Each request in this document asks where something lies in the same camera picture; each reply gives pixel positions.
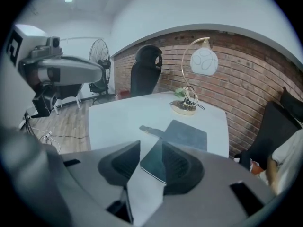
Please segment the black headrest office chair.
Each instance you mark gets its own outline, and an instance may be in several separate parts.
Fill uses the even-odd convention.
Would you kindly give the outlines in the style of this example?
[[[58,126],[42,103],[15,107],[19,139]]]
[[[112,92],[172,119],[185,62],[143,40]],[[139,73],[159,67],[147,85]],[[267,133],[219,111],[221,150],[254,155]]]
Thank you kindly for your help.
[[[285,143],[303,124],[303,102],[292,96],[283,87],[280,103],[269,101],[266,104],[261,126],[248,150],[235,155],[239,164],[250,170],[250,162],[267,168],[268,157]]]

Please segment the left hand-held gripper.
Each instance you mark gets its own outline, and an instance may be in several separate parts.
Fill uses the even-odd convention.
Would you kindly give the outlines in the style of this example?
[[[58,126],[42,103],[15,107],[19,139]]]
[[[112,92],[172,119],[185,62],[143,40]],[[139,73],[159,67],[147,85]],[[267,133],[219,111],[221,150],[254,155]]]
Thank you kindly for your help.
[[[63,56],[59,37],[16,24],[3,48],[3,112],[23,116],[33,104],[38,117],[48,117],[58,98],[57,85],[92,83],[102,76],[99,64]]]

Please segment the black standing fan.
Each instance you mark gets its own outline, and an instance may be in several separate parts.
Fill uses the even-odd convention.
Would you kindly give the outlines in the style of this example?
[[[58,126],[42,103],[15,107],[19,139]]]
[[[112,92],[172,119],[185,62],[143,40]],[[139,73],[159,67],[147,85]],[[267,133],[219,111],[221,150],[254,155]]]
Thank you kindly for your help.
[[[111,60],[109,55],[108,46],[103,39],[97,39],[93,44],[89,52],[89,60],[97,63],[103,68],[102,81],[109,80],[111,76]]]

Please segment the black mesh office chair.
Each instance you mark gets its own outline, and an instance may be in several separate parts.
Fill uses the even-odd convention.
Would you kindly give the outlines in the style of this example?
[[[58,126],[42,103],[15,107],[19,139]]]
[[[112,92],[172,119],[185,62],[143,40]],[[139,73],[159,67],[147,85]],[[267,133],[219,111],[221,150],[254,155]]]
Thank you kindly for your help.
[[[153,93],[162,70],[162,50],[154,45],[145,45],[135,56],[131,69],[130,96]]]

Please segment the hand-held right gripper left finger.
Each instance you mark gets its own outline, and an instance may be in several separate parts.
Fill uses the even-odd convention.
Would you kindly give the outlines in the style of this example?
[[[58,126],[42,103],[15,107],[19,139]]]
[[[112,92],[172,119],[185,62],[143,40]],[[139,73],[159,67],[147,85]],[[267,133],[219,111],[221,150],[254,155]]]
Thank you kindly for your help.
[[[140,141],[102,149],[62,154],[76,183],[107,213],[129,224],[134,222],[127,183],[140,161]]]

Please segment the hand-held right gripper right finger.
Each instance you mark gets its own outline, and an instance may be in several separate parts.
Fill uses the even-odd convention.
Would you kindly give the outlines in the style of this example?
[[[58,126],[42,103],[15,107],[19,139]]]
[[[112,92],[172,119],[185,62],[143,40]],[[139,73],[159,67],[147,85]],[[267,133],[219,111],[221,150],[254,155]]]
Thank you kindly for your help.
[[[274,193],[261,180],[229,158],[174,144],[196,158],[203,171],[198,184],[185,194],[165,195],[165,184],[140,166],[136,168],[137,227],[230,227],[248,218],[244,204],[265,206]]]

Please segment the thin grey book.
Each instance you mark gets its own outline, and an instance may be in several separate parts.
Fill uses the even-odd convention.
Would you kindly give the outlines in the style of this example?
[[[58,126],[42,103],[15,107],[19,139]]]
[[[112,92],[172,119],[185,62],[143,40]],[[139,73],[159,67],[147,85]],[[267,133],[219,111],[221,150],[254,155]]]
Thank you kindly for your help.
[[[172,120],[165,131],[144,125],[139,129],[158,137],[156,144],[140,161],[140,167],[164,184],[185,176],[190,167],[190,161],[177,152],[175,146],[207,150],[206,132],[176,120]]]

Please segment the white table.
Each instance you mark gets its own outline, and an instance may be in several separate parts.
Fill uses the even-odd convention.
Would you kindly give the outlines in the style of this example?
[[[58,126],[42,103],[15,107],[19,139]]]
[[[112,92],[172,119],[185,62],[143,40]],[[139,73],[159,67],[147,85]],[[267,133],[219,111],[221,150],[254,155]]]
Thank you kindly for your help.
[[[165,131],[177,120],[207,133],[207,151],[222,157],[229,156],[229,134],[224,110],[201,102],[192,116],[175,112],[170,103],[177,100],[173,92],[107,102],[89,108],[89,139],[92,150],[119,144],[141,142],[142,156],[158,138],[140,130],[140,126]]]

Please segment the white globe gold table lamp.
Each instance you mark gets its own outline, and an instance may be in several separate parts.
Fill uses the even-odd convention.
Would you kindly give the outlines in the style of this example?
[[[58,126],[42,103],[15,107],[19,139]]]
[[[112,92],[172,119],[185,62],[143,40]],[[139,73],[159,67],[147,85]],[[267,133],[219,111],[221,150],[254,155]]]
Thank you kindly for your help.
[[[192,116],[196,113],[197,108],[204,110],[204,107],[199,103],[196,91],[186,78],[184,72],[184,60],[188,50],[195,44],[199,44],[199,48],[192,53],[190,58],[190,68],[192,72],[204,76],[215,74],[219,61],[217,55],[213,52],[210,46],[209,40],[210,37],[202,37],[194,40],[186,47],[182,55],[181,73],[186,85],[175,91],[176,96],[179,96],[180,93],[182,93],[183,96],[181,96],[179,100],[170,102],[172,110],[178,114]]]

